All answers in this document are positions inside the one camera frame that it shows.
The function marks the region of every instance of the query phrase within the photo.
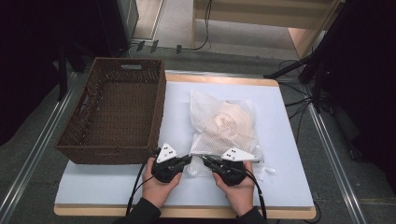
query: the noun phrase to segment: gray floor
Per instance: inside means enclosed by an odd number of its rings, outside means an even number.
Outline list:
[[[172,3],[174,4],[175,0],[166,1],[166,4]],[[166,14],[163,14],[163,18],[165,21],[171,20],[171,17]],[[156,37],[160,39],[160,46],[173,48],[176,44],[186,43],[188,45],[190,43],[190,36],[183,37],[181,35],[186,33],[173,32],[176,35],[169,35],[169,33],[167,35],[164,33],[165,31],[169,31],[169,28],[166,28],[165,24],[159,25]],[[267,46],[268,49],[271,49],[265,51],[262,47],[256,46],[256,48],[255,46],[249,46],[246,44],[247,42],[245,44],[240,42],[246,35],[240,35],[238,37],[238,31],[235,32],[233,34],[227,33],[228,36],[233,36],[230,39],[231,42],[227,45],[217,45],[222,43],[224,37],[220,33],[211,33],[215,34],[211,36],[215,36],[216,38],[211,40],[212,48],[210,50],[183,51],[180,54],[176,54],[175,49],[157,49],[155,53],[149,53],[150,47],[144,47],[141,51],[131,49],[129,53],[131,57],[136,58],[164,59],[165,69],[168,70],[232,73],[246,77],[262,77],[262,75],[272,74],[279,69],[279,65],[283,60],[296,59],[295,51],[290,48],[290,37],[284,33],[282,33],[283,35],[277,33],[282,36],[280,38],[282,41],[276,42],[276,44],[274,42],[276,38],[274,37],[269,37],[268,42],[263,42],[262,46]],[[180,41],[185,42],[179,42],[175,39],[175,36],[177,38],[181,36],[183,40]],[[202,41],[202,39],[203,33],[198,31],[196,36],[197,42]],[[259,49],[258,52],[262,54],[252,51],[252,49]],[[126,52],[123,56],[129,57],[129,54]],[[78,93],[88,72],[89,70],[87,68],[83,74],[78,74],[78,80],[73,86],[75,90],[70,98],[70,103],[65,108],[64,114],[54,129],[49,142],[45,145],[42,157],[24,189],[9,219],[9,223],[111,223],[115,219],[114,217],[58,217],[53,213],[53,203],[57,193],[58,183],[62,178],[64,168],[67,164],[67,158],[56,150],[54,145],[78,99]],[[296,81],[297,76],[298,72],[293,71],[278,81],[300,90],[301,85]],[[300,92],[288,86],[281,85],[281,91],[285,103],[296,102],[304,97]],[[8,188],[17,177],[26,158],[34,147],[35,141],[43,130],[53,108],[56,106],[57,94],[58,89],[56,88],[23,123],[15,136],[9,142],[0,146],[0,198],[2,201],[7,195]],[[290,115],[293,114],[299,106],[287,107],[288,113]],[[292,118],[290,125],[296,139],[298,139],[297,145],[313,198],[321,210],[321,220],[319,223],[354,223],[347,209],[345,197],[336,181],[311,113],[307,109],[301,115],[299,114]],[[344,167],[347,179],[360,201],[361,210],[367,223],[396,223],[396,198],[395,194],[389,188],[384,174],[371,163],[353,161],[349,156],[347,141],[338,127],[337,120],[326,112],[322,112],[321,116],[332,139],[336,153]],[[270,222],[304,223],[302,220],[280,220],[279,222],[277,220],[270,220]],[[164,219],[160,223],[219,222],[216,220],[182,219],[176,221]]]

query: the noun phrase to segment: white table surface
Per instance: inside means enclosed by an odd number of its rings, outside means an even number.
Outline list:
[[[220,100],[250,100],[255,130],[265,165],[276,169],[259,181],[267,207],[313,207],[304,169],[278,86],[168,81],[159,146],[169,143],[180,156],[188,154],[194,129],[190,119],[190,90]],[[55,204],[125,205],[140,165],[78,165],[69,162]],[[141,196],[139,190],[134,203]],[[255,194],[256,205],[260,205]],[[228,206],[213,177],[191,177],[186,171],[165,205]]]

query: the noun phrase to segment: basket handle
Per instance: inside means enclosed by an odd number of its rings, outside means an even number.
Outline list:
[[[122,64],[121,70],[142,70],[142,64]]]

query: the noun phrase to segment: floor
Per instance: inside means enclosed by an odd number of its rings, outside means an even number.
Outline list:
[[[136,0],[139,21],[134,30],[134,39],[151,40],[163,12],[163,0]]]
[[[186,47],[191,45],[192,34],[191,21],[187,20],[190,12],[177,9],[180,6],[188,6],[191,1],[183,1],[183,4],[180,4],[180,1],[183,0],[164,0],[157,28],[152,29],[154,32],[147,32],[145,36],[141,35],[135,39],[136,42],[146,39],[146,46],[140,51],[131,48],[123,56],[161,58],[165,61],[167,70],[217,72],[255,78],[272,74],[292,63],[286,60],[298,60],[291,39],[284,28],[246,27],[230,22],[210,22],[210,45],[205,45],[200,51],[186,50],[176,54],[174,49],[176,45]],[[157,4],[153,11],[158,12],[158,6]],[[203,25],[202,21],[198,21],[195,46],[199,46],[205,38],[205,29],[199,28]],[[157,48],[155,53],[151,53],[150,42],[156,39],[159,40],[159,46],[165,48]],[[10,207],[5,207],[5,203],[2,204],[0,223],[111,223],[114,221],[114,217],[58,217],[53,213],[58,184],[68,161],[54,148],[54,145],[78,99],[89,73],[88,68],[81,74],[73,73],[69,68],[69,83],[73,83],[69,100],[63,101],[64,105],[62,102],[57,104],[58,90],[54,89],[23,123],[15,136],[8,143],[0,146],[0,198],[5,202],[8,195],[19,193],[11,200]],[[297,102],[310,92],[309,85],[302,86],[297,81],[298,73],[299,70],[294,70],[277,79],[281,84],[280,89],[285,104]],[[288,114],[293,115],[301,106],[288,106]],[[60,112],[57,118],[52,115],[55,110]],[[295,135],[313,199],[321,212],[319,223],[396,223],[394,213],[396,197],[387,184],[384,174],[369,162],[357,162],[351,159],[347,140],[332,114],[325,111],[317,114],[311,105],[304,112],[300,111],[297,116],[290,119],[290,126]],[[41,133],[47,130],[46,124],[51,118],[56,125],[50,129],[50,132],[44,132],[48,133],[48,136],[42,136]],[[40,139],[45,140],[41,141],[42,144],[37,144]],[[24,164],[33,157],[32,153],[35,154],[35,162],[31,167],[26,168]],[[18,182],[21,175],[25,175],[28,181]],[[159,221],[159,223],[219,222],[234,223],[232,220],[213,219]],[[304,223],[304,221],[271,219],[270,223]]]

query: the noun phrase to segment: wooden table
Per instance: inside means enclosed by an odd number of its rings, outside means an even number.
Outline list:
[[[205,19],[209,0],[194,0],[195,20]],[[300,58],[306,56],[320,33],[327,30],[340,9],[340,0],[213,0],[210,20],[288,27]]]
[[[264,173],[265,181],[258,181],[263,189],[267,216],[314,218],[316,209],[277,82],[272,79],[225,76],[229,74],[166,72],[168,83],[159,146],[166,141],[180,156],[190,152],[191,140],[179,133],[187,133],[184,131],[185,123],[188,122],[190,114],[187,112],[189,107],[186,100],[190,99],[188,90],[191,88],[212,91],[217,97],[231,97],[233,100],[238,100],[238,96],[243,99],[254,93],[257,98],[256,100],[252,97],[255,109],[260,106],[267,108],[256,116],[256,126],[260,126],[256,128],[256,133],[260,133],[259,145],[266,148],[263,152],[265,165],[276,168],[275,174]],[[183,89],[183,93],[177,92],[175,87]],[[178,107],[177,104],[187,107],[184,111],[186,115],[177,113],[176,116],[170,116],[176,113],[170,111],[169,107]],[[140,164],[77,165],[70,161],[58,189],[54,212],[59,216],[124,216],[139,167]],[[139,194],[141,195],[140,191],[136,193],[134,203],[140,198]],[[257,194],[254,195],[255,205],[259,208]],[[179,186],[173,190],[161,210],[162,217],[235,218],[235,212],[228,205],[224,193],[216,187],[213,177],[193,178],[188,177],[188,174],[182,176]]]

